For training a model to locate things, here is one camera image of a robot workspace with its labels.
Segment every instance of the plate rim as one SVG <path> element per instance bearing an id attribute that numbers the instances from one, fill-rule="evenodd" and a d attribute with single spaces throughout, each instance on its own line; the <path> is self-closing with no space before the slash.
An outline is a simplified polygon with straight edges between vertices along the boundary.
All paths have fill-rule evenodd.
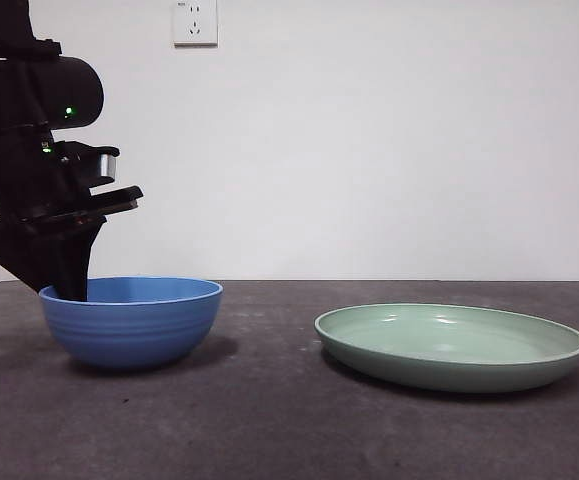
<path id="1" fill-rule="evenodd" d="M 346 342 L 344 340 L 340 340 L 339 338 L 334 337 L 333 335 L 330 335 L 328 332 L 326 332 L 320 326 L 320 321 L 322 319 L 324 319 L 327 316 L 333 315 L 335 313 L 344 311 L 344 310 L 353 310 L 353 309 L 370 308 L 370 307 L 385 307 L 385 306 L 445 307 L 445 308 L 469 309 L 469 310 L 480 310 L 480 311 L 487 311 L 487 312 L 511 314 L 511 315 L 514 315 L 517 317 L 531 318 L 532 320 L 539 320 L 541 322 L 551 324 L 553 326 L 562 328 L 564 330 L 568 330 L 569 332 L 573 333 L 574 335 L 576 335 L 579 338 L 579 330 L 576 330 L 575 328 L 569 327 L 568 325 L 564 325 L 562 323 L 554 322 L 553 320 L 548 320 L 546 318 L 537 317 L 535 315 L 528 315 L 525 313 L 518 313 L 518 312 L 509 311 L 509 310 L 501 310 L 501 309 L 495 309 L 495 308 L 476 307 L 476 306 L 470 306 L 470 305 L 453 305 L 453 304 L 444 304 L 444 303 L 402 302 L 402 303 L 371 303 L 371 304 L 363 304 L 363 305 L 351 305 L 351 306 L 347 306 L 347 307 L 337 308 L 335 310 L 330 310 L 328 312 L 325 312 L 325 313 L 319 315 L 316 318 L 316 320 L 314 321 L 314 328 L 315 328 L 316 332 L 318 333 L 318 335 L 320 335 L 324 338 L 327 338 L 333 342 L 337 342 L 339 344 L 342 344 L 342 345 L 345 345 L 345 346 L 348 346 L 348 347 L 351 347 L 351 348 L 354 348 L 357 350 L 362 350 L 365 352 L 371 352 L 371 353 L 375 353 L 378 355 L 383 355 L 386 357 L 393 357 L 396 359 L 403 359 L 403 360 L 416 360 L 416 361 L 422 361 L 422 362 L 443 363 L 443 364 L 451 364 L 451 365 L 470 365 L 470 366 L 483 366 L 483 367 L 495 367 L 495 366 L 513 367 L 513 366 L 522 366 L 522 365 L 540 365 L 540 364 L 545 364 L 545 363 L 558 362 L 561 360 L 567 360 L 567 359 L 575 358 L 575 357 L 579 356 L 579 348 L 577 348 L 576 350 L 573 350 L 572 352 L 563 353 L 563 354 L 559 354 L 559 355 L 545 356 L 540 360 L 530 360 L 530 361 L 485 362 L 485 361 L 457 361 L 457 360 L 446 360 L 446 359 L 441 360 L 441 359 L 432 358 L 432 357 L 424 357 L 424 356 L 418 356 L 418 355 L 402 355 L 402 354 L 397 354 L 397 353 L 375 350 L 372 348 L 360 347 L 357 344 Z"/>

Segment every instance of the bowl rim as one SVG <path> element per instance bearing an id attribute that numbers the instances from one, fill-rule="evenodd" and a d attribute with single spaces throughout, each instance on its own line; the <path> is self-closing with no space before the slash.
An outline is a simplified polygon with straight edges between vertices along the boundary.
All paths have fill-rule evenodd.
<path id="1" fill-rule="evenodd" d="M 504 313 L 504 314 L 508 314 L 508 315 L 509 314 L 514 315 L 517 317 L 530 318 L 532 320 L 538 320 L 540 322 L 545 322 L 545 323 L 551 324 L 554 327 L 559 327 L 561 329 L 567 330 L 579 338 L 579 331 L 578 330 L 571 328 L 567 325 L 563 325 L 561 323 L 554 322 L 553 320 L 547 320 L 546 318 L 537 317 L 534 315 L 527 315 L 524 313 L 511 312 L 509 310 L 500 310 L 500 309 L 486 308 L 486 307 L 474 307 L 474 306 L 468 306 L 468 305 L 451 305 L 451 304 L 442 304 L 442 303 L 374 303 L 374 304 L 368 304 L 368 305 L 352 305 L 352 306 L 348 306 L 348 307 L 343 307 L 343 308 L 331 310 L 329 312 L 323 313 L 322 315 L 319 315 L 314 322 L 314 328 L 315 328 L 316 332 L 318 333 L 318 335 L 320 335 L 321 337 L 326 338 L 328 340 L 331 340 L 332 342 L 342 344 L 342 345 L 345 345 L 347 347 L 351 347 L 351 348 L 356 349 L 356 350 L 362 350 L 365 352 L 371 352 L 371 353 L 383 355 L 385 357 L 392 357 L 392 358 L 403 359 L 403 360 L 416 360 L 416 361 L 433 362 L 433 363 L 446 363 L 446 364 L 452 364 L 452 365 L 472 365 L 472 366 L 480 366 L 481 365 L 481 366 L 487 366 L 487 367 L 493 367 L 493 366 L 510 367 L 510 366 L 519 366 L 519 365 L 538 365 L 538 364 L 556 362 L 559 360 L 566 360 L 568 358 L 573 358 L 573 357 L 579 356 L 579 347 L 577 349 L 575 349 L 571 352 L 567 352 L 567 353 L 561 353 L 558 355 L 545 355 L 544 357 L 542 357 L 539 360 L 509 361 L 509 362 L 447 360 L 447 359 L 434 358 L 432 356 L 403 355 L 403 354 L 392 353 L 392 352 L 384 352 L 384 351 L 377 350 L 374 348 L 361 347 L 355 343 L 346 342 L 346 341 L 341 340 L 340 338 L 328 333 L 326 330 L 324 330 L 320 326 L 321 320 L 323 320 L 324 318 L 331 316 L 335 313 L 344 311 L 344 310 L 353 310 L 353 309 L 370 308 L 370 307 L 385 307 L 385 306 L 387 306 L 387 307 L 388 306 L 443 307 L 443 308 L 469 309 L 469 310 L 480 310 L 480 311 L 494 312 L 494 313 Z"/>
<path id="2" fill-rule="evenodd" d="M 201 283 L 208 283 L 214 285 L 217 288 L 215 292 L 206 293 L 204 295 L 196 295 L 195 297 L 184 297 L 184 298 L 175 298 L 172 300 L 153 300 L 147 302 L 81 302 L 78 300 L 64 300 L 62 298 L 52 297 L 47 295 L 47 291 L 50 288 L 53 288 L 53 285 L 47 285 L 43 287 L 39 292 L 38 296 L 42 300 L 51 303 L 63 303 L 66 305 L 81 305 L 84 307 L 91 306 L 91 307 L 101 307 L 101 306 L 139 306 L 139 305 L 163 305 L 168 303 L 181 303 L 181 302 L 191 302 L 194 300 L 200 300 L 203 298 L 213 297 L 215 295 L 220 295 L 224 290 L 222 285 L 217 282 L 213 282 L 211 280 L 204 280 L 202 278 L 193 278 L 193 277 L 168 277 L 168 276 L 158 276 L 158 275 L 123 275 L 120 277 L 98 277 L 98 278 L 88 278 L 87 285 L 89 282 L 95 282 L 96 280 L 123 280 L 123 279 L 144 279 L 144 280 L 192 280 L 194 282 L 201 282 Z"/>

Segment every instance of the light green plate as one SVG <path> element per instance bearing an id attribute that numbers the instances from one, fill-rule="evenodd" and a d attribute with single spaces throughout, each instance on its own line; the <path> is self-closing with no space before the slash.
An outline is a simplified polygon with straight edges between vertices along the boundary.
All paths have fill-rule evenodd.
<path id="1" fill-rule="evenodd" d="M 404 385 L 510 392 L 546 385 L 579 359 L 579 332 L 538 317 L 454 305 L 360 305 L 316 319 L 342 363 Z"/>

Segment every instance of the white wall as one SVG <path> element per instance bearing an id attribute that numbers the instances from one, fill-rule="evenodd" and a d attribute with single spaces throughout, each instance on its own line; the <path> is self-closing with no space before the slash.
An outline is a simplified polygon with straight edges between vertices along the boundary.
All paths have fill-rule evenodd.
<path id="1" fill-rule="evenodd" d="M 86 59 L 138 210 L 91 275 L 579 279 L 579 2 L 32 0 Z M 0 279 L 6 275 L 0 270 Z"/>

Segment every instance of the blue bowl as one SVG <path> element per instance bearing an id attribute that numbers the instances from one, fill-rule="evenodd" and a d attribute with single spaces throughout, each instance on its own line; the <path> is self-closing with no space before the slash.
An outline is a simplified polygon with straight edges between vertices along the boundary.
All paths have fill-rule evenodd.
<path id="1" fill-rule="evenodd" d="M 99 278 L 88 282 L 88 301 L 40 293 L 49 330 L 81 362 L 141 369 L 171 362 L 205 338 L 218 313 L 222 286 L 170 277 Z"/>

